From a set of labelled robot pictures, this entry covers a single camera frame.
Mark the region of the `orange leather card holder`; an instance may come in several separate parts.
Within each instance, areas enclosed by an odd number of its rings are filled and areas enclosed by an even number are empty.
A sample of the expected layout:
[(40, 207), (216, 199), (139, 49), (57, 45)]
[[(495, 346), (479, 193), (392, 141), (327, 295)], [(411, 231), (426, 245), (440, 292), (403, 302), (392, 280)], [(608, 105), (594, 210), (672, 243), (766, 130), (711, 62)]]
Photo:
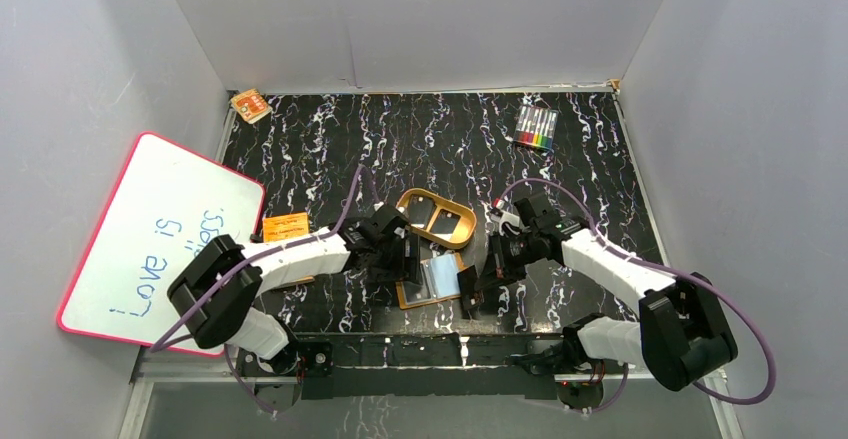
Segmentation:
[(401, 301), (399, 299), (401, 282), (398, 282), (397, 292), (400, 309), (406, 310), (415, 307), (423, 307), (438, 302), (458, 299), (460, 297), (457, 273), (466, 268), (460, 254), (446, 253), (429, 259), (424, 259), (421, 261), (421, 268), (429, 288), (430, 299), (423, 304), (418, 304), (414, 307), (402, 308)]

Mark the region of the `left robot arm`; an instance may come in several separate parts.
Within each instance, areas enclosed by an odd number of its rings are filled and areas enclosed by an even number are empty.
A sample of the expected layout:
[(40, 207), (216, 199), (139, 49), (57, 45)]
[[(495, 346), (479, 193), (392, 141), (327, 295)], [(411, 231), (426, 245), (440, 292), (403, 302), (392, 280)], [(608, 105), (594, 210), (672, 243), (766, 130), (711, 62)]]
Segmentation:
[(202, 350), (235, 346), (253, 353), (275, 375), (294, 370), (297, 339), (280, 319), (254, 304), (297, 281), (364, 271), (373, 282), (418, 284), (420, 238), (391, 205), (368, 217), (344, 218), (294, 239), (241, 245), (215, 237), (167, 290), (178, 327)]

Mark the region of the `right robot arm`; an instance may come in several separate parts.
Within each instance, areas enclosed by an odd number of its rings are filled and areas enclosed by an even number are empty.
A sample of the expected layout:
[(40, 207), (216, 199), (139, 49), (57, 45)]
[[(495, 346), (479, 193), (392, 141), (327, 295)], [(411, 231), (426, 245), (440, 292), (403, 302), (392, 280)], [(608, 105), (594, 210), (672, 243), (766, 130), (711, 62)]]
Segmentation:
[(590, 372), (604, 360), (646, 368), (665, 388), (679, 391), (728, 364), (738, 346), (718, 298), (699, 283), (638, 264), (604, 245), (587, 220), (561, 215), (543, 194), (515, 202), (511, 214), (496, 205), (499, 229), (489, 234), (481, 270), (458, 273), (463, 307), (479, 309), (485, 294), (525, 279), (529, 265), (554, 261), (622, 300), (636, 321), (589, 314), (564, 327), (559, 342), (508, 362), (531, 374), (571, 369)]

